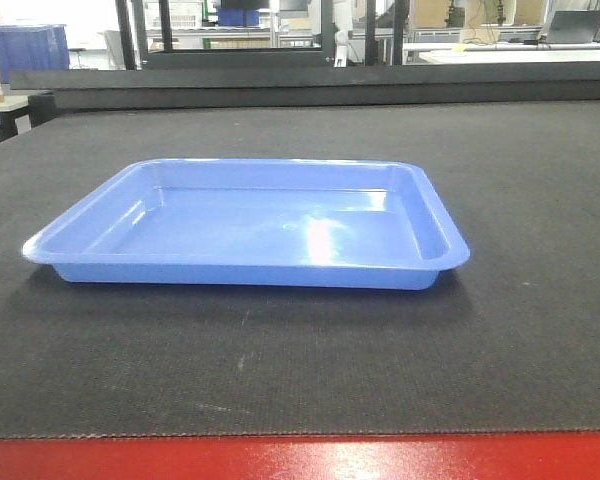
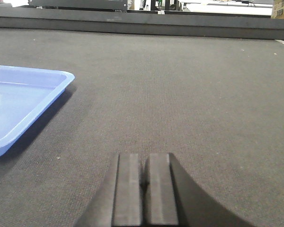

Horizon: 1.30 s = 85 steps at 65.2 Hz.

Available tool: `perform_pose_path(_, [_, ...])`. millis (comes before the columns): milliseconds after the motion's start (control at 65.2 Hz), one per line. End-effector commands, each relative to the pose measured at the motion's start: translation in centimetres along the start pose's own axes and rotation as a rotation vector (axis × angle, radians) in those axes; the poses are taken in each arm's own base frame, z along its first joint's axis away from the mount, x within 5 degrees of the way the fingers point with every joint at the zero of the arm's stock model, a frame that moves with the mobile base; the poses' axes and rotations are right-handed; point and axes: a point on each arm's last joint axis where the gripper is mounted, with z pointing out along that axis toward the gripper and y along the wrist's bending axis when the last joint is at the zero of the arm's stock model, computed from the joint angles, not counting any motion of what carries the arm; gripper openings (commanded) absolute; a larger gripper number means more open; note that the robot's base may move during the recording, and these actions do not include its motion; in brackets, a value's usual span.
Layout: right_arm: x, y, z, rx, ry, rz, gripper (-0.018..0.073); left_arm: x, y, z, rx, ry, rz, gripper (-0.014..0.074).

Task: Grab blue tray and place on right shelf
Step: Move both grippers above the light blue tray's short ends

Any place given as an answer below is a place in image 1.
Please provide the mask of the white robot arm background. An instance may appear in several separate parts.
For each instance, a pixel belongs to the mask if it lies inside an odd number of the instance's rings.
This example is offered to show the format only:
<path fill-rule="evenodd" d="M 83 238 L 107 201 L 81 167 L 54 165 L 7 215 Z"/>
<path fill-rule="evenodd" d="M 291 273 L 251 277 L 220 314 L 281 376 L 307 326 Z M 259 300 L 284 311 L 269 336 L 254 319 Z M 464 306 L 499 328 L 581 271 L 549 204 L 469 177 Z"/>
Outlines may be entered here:
<path fill-rule="evenodd" d="M 335 26 L 335 68 L 345 68 L 348 61 L 349 35 L 353 31 L 352 2 L 335 0 L 332 7 Z"/>

